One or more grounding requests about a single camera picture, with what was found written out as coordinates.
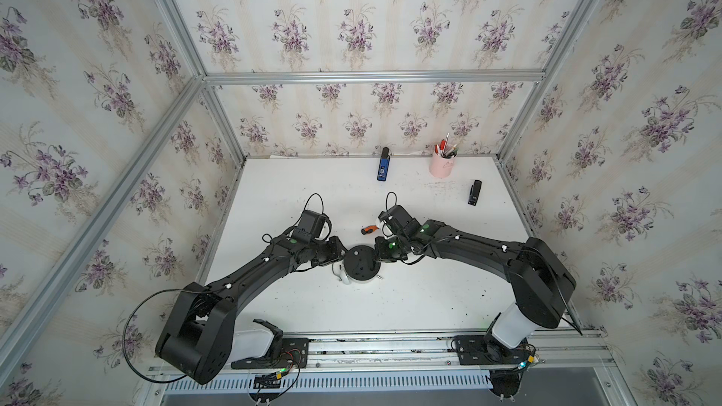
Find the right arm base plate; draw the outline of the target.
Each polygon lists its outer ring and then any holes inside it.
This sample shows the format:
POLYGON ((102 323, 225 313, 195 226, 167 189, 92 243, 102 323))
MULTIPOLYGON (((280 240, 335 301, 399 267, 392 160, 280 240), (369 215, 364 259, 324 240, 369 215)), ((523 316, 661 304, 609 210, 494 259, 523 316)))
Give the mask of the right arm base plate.
POLYGON ((450 348, 462 366, 516 366, 526 368, 536 360, 536 347, 526 339, 512 349, 506 348, 491 335, 455 336, 450 348))

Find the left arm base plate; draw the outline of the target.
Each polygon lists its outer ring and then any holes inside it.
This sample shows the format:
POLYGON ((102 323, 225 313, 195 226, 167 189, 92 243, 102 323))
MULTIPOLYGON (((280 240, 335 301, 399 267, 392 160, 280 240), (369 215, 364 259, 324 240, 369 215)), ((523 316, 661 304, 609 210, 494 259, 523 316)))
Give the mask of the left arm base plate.
POLYGON ((246 358, 231 362, 233 370, 255 370, 255 368, 305 368, 308 364, 310 340, 308 338, 282 338, 259 358, 246 358))

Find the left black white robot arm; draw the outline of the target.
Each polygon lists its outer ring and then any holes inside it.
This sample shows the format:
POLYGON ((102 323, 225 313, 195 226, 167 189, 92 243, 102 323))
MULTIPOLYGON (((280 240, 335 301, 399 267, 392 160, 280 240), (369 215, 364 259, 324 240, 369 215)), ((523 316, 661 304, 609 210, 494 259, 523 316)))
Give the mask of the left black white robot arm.
POLYGON ((208 285, 197 282, 178 293, 156 342, 155 355, 200 385, 212 381, 231 356, 239 313, 273 283, 294 273, 300 265, 311 268, 340 261, 345 246, 336 236, 304 242, 281 234, 270 240, 255 259, 208 285))

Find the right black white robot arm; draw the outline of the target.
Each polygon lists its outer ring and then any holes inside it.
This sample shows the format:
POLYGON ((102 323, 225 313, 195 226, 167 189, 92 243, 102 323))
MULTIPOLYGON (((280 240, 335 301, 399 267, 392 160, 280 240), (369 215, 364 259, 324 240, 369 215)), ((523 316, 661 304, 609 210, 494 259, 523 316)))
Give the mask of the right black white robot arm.
POLYGON ((376 259, 406 263, 411 255, 457 261, 495 274, 511 285, 513 302, 487 332, 499 347, 516 350, 539 328, 556 329, 569 310, 576 280, 542 240, 499 241, 429 220, 391 227, 375 239, 376 259))

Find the white twin bell alarm clock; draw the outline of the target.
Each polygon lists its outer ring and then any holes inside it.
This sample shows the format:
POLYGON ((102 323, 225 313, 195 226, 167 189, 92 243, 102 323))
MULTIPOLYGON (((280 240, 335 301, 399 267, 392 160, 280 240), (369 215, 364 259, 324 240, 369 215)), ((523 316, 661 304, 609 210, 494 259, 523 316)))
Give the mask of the white twin bell alarm clock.
POLYGON ((372 246, 357 245, 346 251, 341 261, 333 262, 331 270, 339 282, 352 285, 374 280, 381 271, 381 266, 372 246))

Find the orange handled screwdriver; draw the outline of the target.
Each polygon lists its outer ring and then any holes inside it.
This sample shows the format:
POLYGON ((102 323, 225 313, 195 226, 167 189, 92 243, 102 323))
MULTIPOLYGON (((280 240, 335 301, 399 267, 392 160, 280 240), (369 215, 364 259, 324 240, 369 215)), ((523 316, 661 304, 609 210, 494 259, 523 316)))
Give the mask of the orange handled screwdriver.
POLYGON ((379 229, 380 229, 380 228, 378 227, 378 225, 371 225, 371 226, 368 226, 368 227, 363 227, 363 228, 361 229, 361 234, 362 234, 362 235, 370 235, 370 234, 378 231, 379 229))

